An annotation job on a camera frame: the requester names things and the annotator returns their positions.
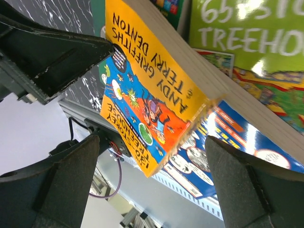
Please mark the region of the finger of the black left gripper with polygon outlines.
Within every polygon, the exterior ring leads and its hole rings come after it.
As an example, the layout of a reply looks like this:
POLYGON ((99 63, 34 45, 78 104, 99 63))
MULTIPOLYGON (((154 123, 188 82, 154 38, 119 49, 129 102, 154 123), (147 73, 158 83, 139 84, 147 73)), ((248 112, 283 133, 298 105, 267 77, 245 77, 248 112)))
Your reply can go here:
POLYGON ((104 38, 40 25, 0 3, 1 99, 45 105, 113 52, 104 38))

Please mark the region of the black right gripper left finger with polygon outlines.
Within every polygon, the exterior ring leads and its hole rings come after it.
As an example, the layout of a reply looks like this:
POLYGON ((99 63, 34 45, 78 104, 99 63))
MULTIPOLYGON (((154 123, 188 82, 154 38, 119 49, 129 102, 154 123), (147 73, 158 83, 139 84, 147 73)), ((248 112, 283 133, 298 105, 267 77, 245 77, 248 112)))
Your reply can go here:
POLYGON ((71 148, 0 177, 2 228, 81 227, 99 153, 89 136, 71 148))

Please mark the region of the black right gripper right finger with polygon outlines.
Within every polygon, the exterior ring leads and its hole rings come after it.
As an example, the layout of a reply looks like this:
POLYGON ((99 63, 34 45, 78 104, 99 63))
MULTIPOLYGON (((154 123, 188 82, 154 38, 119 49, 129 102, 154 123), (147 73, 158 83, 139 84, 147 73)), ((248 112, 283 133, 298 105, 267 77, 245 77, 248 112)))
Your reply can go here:
POLYGON ((257 157, 233 155, 236 175, 216 189, 227 228, 302 228, 304 175, 257 157))

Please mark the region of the dark blue treehouse book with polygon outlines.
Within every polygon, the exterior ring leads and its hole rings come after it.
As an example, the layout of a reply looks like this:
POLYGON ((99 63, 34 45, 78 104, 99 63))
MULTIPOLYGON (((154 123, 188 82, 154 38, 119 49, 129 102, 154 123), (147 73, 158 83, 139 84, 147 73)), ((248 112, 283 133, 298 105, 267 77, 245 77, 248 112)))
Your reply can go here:
POLYGON ((171 157, 164 171, 197 199, 213 196, 224 177, 236 175, 233 155, 257 157, 302 173, 304 166, 282 150, 226 102, 204 120, 171 157))

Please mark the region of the yellow 130-storey treehouse book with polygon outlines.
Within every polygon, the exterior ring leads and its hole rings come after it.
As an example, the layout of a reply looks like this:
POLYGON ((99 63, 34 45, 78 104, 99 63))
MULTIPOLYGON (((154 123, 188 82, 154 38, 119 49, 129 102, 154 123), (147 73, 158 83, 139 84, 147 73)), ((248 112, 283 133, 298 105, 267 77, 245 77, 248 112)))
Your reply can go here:
POLYGON ((304 138, 193 50, 148 0, 108 0, 101 116, 126 143, 144 175, 156 174, 196 127, 226 102, 300 164, 304 138))

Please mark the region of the green treehouse book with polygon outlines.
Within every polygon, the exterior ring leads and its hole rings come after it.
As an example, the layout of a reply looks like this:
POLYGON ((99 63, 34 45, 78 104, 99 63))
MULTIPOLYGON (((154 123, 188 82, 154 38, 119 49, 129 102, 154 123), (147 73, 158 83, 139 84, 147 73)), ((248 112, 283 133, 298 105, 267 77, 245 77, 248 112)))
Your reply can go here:
MULTIPOLYGON (((169 23, 181 33, 182 23, 185 18, 181 19, 183 14, 183 0, 152 0, 151 1, 162 13, 162 15, 169 21, 169 23)), ((96 36, 105 38, 105 1, 92 0, 91 11, 93 14, 94 33, 96 36)), ((106 84, 107 75, 105 61, 98 65, 99 80, 104 85, 106 84)))

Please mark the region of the lime 65-storey treehouse book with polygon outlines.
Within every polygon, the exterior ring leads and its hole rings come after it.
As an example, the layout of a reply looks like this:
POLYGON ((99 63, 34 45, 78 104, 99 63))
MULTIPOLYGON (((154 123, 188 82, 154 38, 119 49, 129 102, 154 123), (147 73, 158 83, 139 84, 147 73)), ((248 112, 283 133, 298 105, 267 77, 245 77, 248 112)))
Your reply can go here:
POLYGON ((189 44, 298 132, 304 131, 304 3, 195 0, 189 44))

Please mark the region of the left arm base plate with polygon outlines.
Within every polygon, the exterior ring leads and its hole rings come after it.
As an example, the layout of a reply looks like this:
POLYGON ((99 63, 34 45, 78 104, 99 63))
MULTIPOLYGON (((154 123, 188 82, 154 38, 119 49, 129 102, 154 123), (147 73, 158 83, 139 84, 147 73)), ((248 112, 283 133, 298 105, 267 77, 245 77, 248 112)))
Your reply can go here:
POLYGON ((98 122, 86 118, 84 120, 90 133, 99 137, 99 155, 105 152, 107 149, 113 149, 116 157, 131 157, 131 153, 124 143, 120 134, 107 126, 104 126, 98 122))

